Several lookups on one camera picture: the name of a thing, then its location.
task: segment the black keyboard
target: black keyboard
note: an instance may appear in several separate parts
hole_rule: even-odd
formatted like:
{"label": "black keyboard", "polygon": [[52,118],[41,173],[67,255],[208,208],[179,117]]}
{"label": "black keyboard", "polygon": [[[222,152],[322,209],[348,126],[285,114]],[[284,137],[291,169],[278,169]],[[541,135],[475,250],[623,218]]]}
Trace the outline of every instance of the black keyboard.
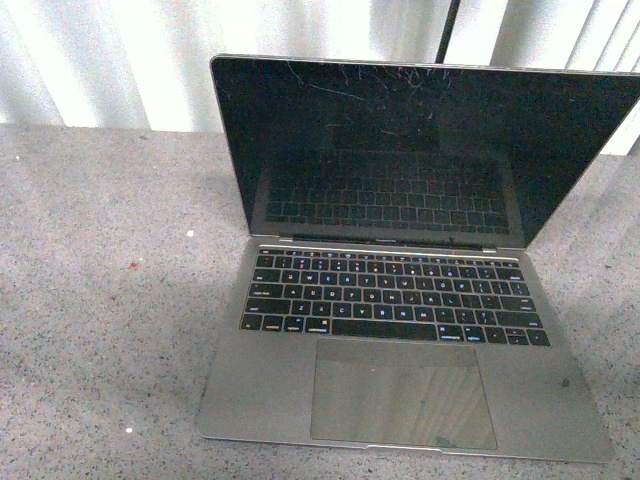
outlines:
{"label": "black keyboard", "polygon": [[262,248],[240,328],[549,346],[513,261]]}

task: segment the scratched screen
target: scratched screen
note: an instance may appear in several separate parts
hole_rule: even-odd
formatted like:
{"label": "scratched screen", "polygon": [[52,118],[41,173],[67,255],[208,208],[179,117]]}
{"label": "scratched screen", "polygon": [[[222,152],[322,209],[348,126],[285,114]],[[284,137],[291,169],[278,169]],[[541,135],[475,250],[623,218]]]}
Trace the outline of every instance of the scratched screen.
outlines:
{"label": "scratched screen", "polygon": [[640,77],[218,57],[254,234],[526,247]]}

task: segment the open laptop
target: open laptop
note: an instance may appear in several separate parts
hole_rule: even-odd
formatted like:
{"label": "open laptop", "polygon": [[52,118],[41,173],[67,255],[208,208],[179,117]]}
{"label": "open laptop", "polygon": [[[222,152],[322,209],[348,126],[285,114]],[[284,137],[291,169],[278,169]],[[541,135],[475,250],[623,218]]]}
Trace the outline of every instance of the open laptop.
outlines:
{"label": "open laptop", "polygon": [[211,70],[251,239],[202,436],[612,457],[526,247],[640,77],[242,56]]}

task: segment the speckled gray surface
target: speckled gray surface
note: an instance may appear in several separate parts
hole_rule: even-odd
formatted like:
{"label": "speckled gray surface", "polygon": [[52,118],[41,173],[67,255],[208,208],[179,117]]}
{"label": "speckled gray surface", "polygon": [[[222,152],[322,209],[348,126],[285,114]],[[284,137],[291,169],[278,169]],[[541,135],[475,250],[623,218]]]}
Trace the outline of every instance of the speckled gray surface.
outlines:
{"label": "speckled gray surface", "polygon": [[222,137],[0,125],[0,165],[1,478],[640,478],[633,158],[599,159],[530,249],[606,467],[203,440],[248,235]]}

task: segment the black screen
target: black screen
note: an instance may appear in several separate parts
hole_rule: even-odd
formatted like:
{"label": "black screen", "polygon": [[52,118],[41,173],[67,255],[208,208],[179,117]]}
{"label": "black screen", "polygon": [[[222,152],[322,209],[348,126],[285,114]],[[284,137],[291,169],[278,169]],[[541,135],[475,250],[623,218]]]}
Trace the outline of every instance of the black screen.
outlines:
{"label": "black screen", "polygon": [[525,247],[640,77],[216,57],[254,234]]}

